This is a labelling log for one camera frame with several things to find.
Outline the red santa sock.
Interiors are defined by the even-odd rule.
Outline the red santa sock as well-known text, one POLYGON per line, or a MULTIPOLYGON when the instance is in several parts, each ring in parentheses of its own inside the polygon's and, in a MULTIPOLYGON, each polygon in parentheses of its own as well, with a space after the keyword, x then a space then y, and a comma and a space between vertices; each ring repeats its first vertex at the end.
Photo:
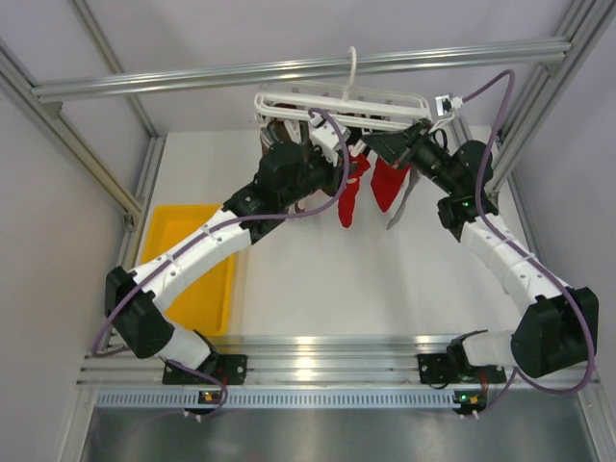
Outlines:
POLYGON ((410 166, 394 168, 386 164, 380 157, 376 159, 371 188, 381 212, 385 213, 391 208, 410 169, 410 166))
POLYGON ((370 163, 364 154, 358 154, 350 159, 346 186, 338 200, 338 218, 344 228, 349 228, 352 225, 361 177, 369 168, 370 163))

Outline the grey sock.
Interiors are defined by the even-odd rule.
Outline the grey sock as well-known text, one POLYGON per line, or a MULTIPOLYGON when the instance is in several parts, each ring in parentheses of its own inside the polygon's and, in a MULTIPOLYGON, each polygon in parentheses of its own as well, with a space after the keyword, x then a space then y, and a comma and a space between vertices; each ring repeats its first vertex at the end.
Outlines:
POLYGON ((412 193, 412 191, 414 191, 415 187, 417 186, 417 184, 419 183, 421 178, 421 174, 416 170, 416 169, 411 169, 409 171, 409 178, 408 178, 408 183, 407 183, 407 187, 403 193, 402 199, 398 205, 398 208, 396 209, 394 215, 392 216, 392 218, 388 221, 387 230, 391 230, 396 224, 399 223, 400 219, 402 218, 405 208, 406 208, 406 204, 407 201, 412 193))

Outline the black sock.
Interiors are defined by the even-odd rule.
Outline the black sock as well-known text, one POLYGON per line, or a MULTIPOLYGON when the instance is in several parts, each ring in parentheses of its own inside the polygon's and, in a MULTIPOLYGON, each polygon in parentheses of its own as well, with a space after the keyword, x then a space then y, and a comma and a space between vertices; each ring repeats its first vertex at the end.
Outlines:
MULTIPOLYGON (((354 114, 354 113, 345 113, 343 114, 343 116, 350 116, 350 117, 355 117, 355 118, 374 118, 374 119, 384 119, 384 117, 379 117, 379 116, 370 116, 368 117, 367 115, 363 115, 363 114, 354 114)), ((349 132, 348 137, 346 138, 346 143, 348 146, 351 145, 355 145, 357 142, 359 142, 360 140, 362 140, 362 137, 366 134, 371 134, 371 133, 380 133, 382 132, 382 130, 375 130, 375 129, 371 129, 371 128, 365 128, 365 127, 359 127, 356 126, 352 123, 343 123, 343 126, 345 126, 349 132)))

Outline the white plastic clip hanger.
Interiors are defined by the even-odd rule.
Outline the white plastic clip hanger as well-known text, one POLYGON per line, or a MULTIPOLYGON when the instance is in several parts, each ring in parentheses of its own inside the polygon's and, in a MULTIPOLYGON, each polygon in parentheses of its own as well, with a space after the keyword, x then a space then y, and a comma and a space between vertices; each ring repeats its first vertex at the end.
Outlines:
POLYGON ((322 81, 267 83, 254 97, 255 115, 302 120, 308 123, 307 111, 316 107, 325 110, 341 124, 352 123, 375 130, 400 130, 415 121, 431 118, 427 100, 416 93, 361 88, 355 84, 358 67, 356 49, 348 49, 350 67, 343 73, 343 84, 322 81), (345 113, 379 116, 384 119, 355 118, 345 113))

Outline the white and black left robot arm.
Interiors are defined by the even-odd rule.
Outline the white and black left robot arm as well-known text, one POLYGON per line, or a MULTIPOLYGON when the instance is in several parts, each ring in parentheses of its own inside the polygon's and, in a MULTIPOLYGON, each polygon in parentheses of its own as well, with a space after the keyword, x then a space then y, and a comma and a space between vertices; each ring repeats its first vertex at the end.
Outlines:
POLYGON ((340 196, 350 170, 345 142, 333 152, 309 151, 292 141, 273 144, 259 162, 252 181, 236 191, 208 222, 149 262, 131 270, 112 269, 105 281, 108 323, 136 357, 157 356, 180 364, 197 382, 217 373, 217 355, 201 334, 174 324, 165 316, 173 301, 227 257, 258 243, 285 220, 301 199, 329 186, 340 196))

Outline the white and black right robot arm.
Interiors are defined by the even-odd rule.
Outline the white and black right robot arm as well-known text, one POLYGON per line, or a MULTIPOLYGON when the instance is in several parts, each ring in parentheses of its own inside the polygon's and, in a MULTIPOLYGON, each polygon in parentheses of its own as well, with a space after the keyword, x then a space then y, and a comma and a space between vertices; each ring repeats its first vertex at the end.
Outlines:
POLYGON ((470 140, 450 153, 422 119, 396 132, 363 136, 388 167, 410 167, 445 192, 438 201, 442 226, 494 275, 520 313, 513 330, 479 330, 448 346, 449 370, 472 381, 484 367, 516 368, 540 378, 579 363, 594 365, 599 301, 553 275, 507 229, 484 185, 492 176, 488 146, 470 140))

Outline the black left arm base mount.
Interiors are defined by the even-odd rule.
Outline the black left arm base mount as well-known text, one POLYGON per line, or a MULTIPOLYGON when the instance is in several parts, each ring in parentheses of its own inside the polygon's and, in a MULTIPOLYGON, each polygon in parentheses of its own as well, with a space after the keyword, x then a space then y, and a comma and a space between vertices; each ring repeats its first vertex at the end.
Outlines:
MULTIPOLYGON (((224 385, 243 385, 247 373, 247 356, 243 354, 214 354, 204 366, 200 366, 197 370, 224 385)), ((209 383, 209 380, 173 365, 165 366, 162 381, 165 385, 209 383)))

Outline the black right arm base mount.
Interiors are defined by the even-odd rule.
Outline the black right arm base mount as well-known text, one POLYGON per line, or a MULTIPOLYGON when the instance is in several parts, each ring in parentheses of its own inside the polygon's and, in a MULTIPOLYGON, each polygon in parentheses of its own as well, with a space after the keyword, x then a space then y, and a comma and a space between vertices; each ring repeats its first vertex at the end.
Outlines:
POLYGON ((417 360, 420 382, 436 389, 459 384, 504 384, 507 380, 503 369, 455 365, 445 353, 419 354, 417 360))

